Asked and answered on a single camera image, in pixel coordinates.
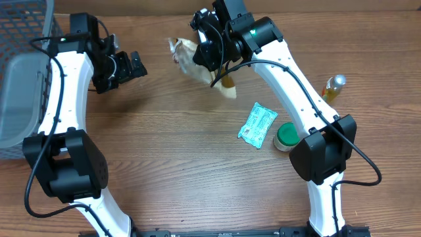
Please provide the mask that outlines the brown snack bag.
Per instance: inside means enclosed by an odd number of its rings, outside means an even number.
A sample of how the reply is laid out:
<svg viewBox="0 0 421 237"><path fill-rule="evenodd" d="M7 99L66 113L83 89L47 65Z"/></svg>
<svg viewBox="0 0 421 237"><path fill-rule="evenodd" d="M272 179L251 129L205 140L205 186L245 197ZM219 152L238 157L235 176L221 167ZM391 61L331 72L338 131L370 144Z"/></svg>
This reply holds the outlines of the brown snack bag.
<svg viewBox="0 0 421 237"><path fill-rule="evenodd" d="M204 84L211 85L217 75L217 70L209 71L205 66L193 62L193 56L197 49L197 44L185 38L169 38L168 43L172 58L180 70L190 78ZM224 97L236 99L237 92L233 79L224 76L213 88L216 88Z"/></svg>

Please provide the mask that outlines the teal wet wipes pack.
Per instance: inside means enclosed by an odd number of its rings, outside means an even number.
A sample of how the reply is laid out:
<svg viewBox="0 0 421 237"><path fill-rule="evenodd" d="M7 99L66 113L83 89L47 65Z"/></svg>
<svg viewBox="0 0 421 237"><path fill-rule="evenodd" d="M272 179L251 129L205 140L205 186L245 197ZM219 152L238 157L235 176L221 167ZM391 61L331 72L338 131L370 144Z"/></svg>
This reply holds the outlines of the teal wet wipes pack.
<svg viewBox="0 0 421 237"><path fill-rule="evenodd" d="M255 102L246 123L240 128L237 137L242 138L253 147L260 149L267 132L277 116L277 112Z"/></svg>

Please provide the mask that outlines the green lid jar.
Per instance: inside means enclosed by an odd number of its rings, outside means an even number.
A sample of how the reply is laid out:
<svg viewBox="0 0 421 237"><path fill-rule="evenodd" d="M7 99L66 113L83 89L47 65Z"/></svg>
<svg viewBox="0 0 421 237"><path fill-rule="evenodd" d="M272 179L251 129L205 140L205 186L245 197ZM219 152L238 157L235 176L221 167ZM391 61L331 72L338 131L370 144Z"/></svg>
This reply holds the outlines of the green lid jar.
<svg viewBox="0 0 421 237"><path fill-rule="evenodd" d="M287 122L281 125L274 136L273 142L280 151L291 151L300 142L294 124Z"/></svg>

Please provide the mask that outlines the yellow liquid bottle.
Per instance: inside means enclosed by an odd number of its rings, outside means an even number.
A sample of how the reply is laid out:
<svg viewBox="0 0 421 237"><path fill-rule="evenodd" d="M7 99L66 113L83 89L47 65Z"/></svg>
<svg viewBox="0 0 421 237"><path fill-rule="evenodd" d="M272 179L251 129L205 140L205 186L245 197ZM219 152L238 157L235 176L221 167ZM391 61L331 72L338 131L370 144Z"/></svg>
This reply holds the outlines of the yellow liquid bottle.
<svg viewBox="0 0 421 237"><path fill-rule="evenodd" d="M322 99L326 103L331 103L340 94L346 82L347 79L343 74L337 74L331 77L327 81L326 86L322 89Z"/></svg>

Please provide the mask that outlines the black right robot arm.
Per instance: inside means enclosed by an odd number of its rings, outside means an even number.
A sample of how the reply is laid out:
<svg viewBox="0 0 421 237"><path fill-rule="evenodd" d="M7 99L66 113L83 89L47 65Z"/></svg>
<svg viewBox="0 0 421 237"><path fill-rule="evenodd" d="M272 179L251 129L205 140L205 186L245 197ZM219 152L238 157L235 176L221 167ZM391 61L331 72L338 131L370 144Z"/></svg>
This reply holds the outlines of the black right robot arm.
<svg viewBox="0 0 421 237"><path fill-rule="evenodd" d="M251 66L272 88L292 119L299 143L289 158L309 189L307 234L345 236L341 214L341 181L350 158L357 125L341 117L314 90L293 60L283 34L267 16L255 20L241 7L214 6L193 15L190 23L200 35L195 63L219 70L240 60L237 70Z"/></svg>

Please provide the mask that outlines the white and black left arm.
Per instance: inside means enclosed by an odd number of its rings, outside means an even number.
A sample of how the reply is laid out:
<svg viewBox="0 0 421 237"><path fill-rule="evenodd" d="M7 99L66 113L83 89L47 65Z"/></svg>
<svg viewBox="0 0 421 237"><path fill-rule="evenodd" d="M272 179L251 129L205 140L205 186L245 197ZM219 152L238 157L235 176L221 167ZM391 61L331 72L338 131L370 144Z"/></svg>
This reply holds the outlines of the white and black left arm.
<svg viewBox="0 0 421 237"><path fill-rule="evenodd" d="M100 38L82 32L46 37L47 49L29 44L48 56L51 89L46 114L36 136L22 144L31 168L24 206L33 217L49 218L77 209L95 229L95 236L140 236L108 188L105 156L86 132L89 85L98 94L145 76L137 52L118 52L115 35Z"/></svg>

